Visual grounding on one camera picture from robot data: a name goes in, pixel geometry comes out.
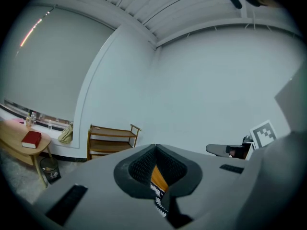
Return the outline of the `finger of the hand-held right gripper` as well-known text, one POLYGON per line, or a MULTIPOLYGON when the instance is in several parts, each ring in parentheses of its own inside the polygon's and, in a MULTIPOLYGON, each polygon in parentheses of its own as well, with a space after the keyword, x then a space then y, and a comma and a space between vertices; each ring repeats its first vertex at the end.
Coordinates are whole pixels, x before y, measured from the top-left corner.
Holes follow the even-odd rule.
POLYGON ((240 151, 244 147, 241 145, 219 145, 219 144, 208 144, 206 151, 217 157, 234 157, 237 151, 240 151))

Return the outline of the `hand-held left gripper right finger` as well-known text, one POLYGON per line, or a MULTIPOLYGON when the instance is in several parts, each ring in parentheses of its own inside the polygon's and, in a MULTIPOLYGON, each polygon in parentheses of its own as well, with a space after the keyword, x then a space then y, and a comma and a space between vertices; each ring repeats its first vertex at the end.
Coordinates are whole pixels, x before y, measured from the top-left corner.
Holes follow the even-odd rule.
POLYGON ((166 195, 170 203, 170 220, 155 217, 157 230, 251 230, 262 226, 263 150, 246 161, 158 144, 155 155, 169 185, 166 195))

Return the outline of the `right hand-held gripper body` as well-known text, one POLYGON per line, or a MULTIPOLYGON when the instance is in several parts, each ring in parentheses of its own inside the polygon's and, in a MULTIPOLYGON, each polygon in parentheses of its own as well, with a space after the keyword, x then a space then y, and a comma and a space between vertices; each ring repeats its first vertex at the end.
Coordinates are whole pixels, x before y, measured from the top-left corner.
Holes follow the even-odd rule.
POLYGON ((270 120, 251 128, 249 136, 245 136, 242 141, 242 146, 247 146, 248 149, 244 159, 249 160, 255 150, 267 146, 276 139, 275 129, 270 120))

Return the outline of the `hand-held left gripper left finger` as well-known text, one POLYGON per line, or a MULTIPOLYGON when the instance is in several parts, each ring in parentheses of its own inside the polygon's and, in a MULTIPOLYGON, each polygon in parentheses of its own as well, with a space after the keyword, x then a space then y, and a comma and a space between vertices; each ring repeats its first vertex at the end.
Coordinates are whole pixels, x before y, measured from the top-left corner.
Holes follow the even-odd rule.
POLYGON ((154 230, 154 166, 153 144, 88 161, 55 182, 34 207, 53 230, 154 230))

